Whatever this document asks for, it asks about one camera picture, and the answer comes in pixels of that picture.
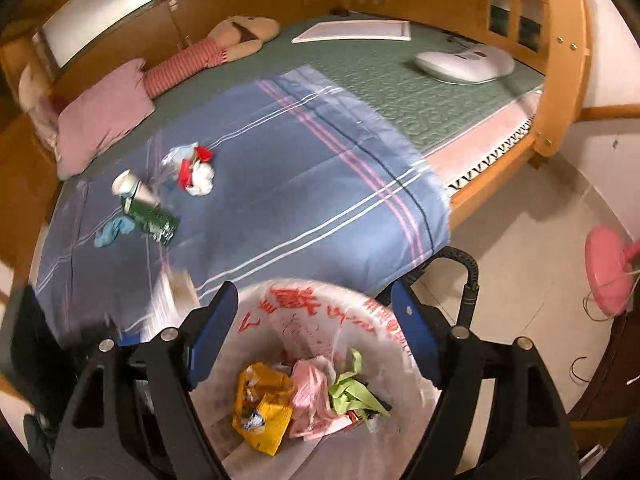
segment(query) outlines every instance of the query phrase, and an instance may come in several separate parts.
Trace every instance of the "green mattress pad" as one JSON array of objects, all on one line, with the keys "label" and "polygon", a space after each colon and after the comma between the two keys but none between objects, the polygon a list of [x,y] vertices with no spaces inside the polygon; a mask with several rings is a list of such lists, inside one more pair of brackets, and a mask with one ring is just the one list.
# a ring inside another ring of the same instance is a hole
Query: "green mattress pad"
[{"label": "green mattress pad", "polygon": [[[352,14],[351,19],[362,19]],[[411,41],[334,40],[292,44],[313,24],[343,20],[325,16],[284,28],[279,37],[253,54],[208,69],[156,99],[156,111],[81,175],[91,179],[112,160],[150,138],[165,124],[237,84],[263,75],[286,72],[308,64],[373,106],[406,135],[421,152],[428,152],[504,105],[536,88],[543,76],[517,62],[511,75],[496,81],[460,86],[436,81],[419,71],[419,52],[464,49],[448,41],[443,31],[412,23]]]}]

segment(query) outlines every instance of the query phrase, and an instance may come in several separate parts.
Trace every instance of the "white massager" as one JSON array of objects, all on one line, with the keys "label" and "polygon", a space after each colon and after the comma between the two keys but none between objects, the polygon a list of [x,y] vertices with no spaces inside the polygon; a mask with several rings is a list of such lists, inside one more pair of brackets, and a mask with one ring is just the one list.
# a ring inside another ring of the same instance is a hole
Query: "white massager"
[{"label": "white massager", "polygon": [[513,57],[495,46],[478,44],[458,52],[422,52],[415,63],[434,79],[458,85],[474,85],[509,75]]}]

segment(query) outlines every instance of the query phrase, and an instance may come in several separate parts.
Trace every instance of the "trash bag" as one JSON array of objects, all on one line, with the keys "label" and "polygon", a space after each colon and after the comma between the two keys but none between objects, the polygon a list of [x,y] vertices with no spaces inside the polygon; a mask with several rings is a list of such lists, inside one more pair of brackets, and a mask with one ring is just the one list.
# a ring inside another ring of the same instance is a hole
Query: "trash bag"
[{"label": "trash bag", "polygon": [[[186,314],[174,313],[175,326]],[[150,335],[163,328],[153,316],[147,324]],[[377,417],[374,431],[359,424],[307,441],[287,433],[275,457],[251,448],[234,431],[238,374],[248,365],[324,356],[340,374],[351,367],[351,349],[362,355],[359,379],[392,406],[389,417]],[[388,308],[336,285],[273,280],[240,291],[234,323],[191,400],[233,480],[393,480],[418,446],[439,393],[420,375]]]}]

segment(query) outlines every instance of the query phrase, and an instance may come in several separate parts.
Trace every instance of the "silver screw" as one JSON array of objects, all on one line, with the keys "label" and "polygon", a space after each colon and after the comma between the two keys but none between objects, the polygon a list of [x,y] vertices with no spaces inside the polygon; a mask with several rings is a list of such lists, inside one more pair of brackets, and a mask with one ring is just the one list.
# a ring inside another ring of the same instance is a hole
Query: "silver screw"
[{"label": "silver screw", "polygon": [[113,342],[113,339],[103,339],[98,345],[98,350],[100,350],[100,352],[108,352],[114,346],[116,346],[116,343]]},{"label": "silver screw", "polygon": [[178,329],[173,327],[165,328],[160,333],[160,339],[162,339],[162,341],[173,341],[177,337],[178,337]]},{"label": "silver screw", "polygon": [[516,339],[516,343],[523,350],[531,350],[533,348],[533,341],[528,337],[520,336]]},{"label": "silver screw", "polygon": [[451,329],[451,335],[456,339],[466,339],[469,337],[469,330],[464,326],[456,325]]}]

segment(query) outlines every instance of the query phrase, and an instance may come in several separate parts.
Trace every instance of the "yellow snack bag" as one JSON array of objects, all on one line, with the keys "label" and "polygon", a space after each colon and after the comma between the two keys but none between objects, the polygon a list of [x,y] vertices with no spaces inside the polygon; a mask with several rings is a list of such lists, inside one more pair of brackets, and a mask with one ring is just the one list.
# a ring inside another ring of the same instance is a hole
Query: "yellow snack bag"
[{"label": "yellow snack bag", "polygon": [[287,431],[293,410],[291,379],[262,363],[238,377],[233,427],[255,449],[274,456]]}]

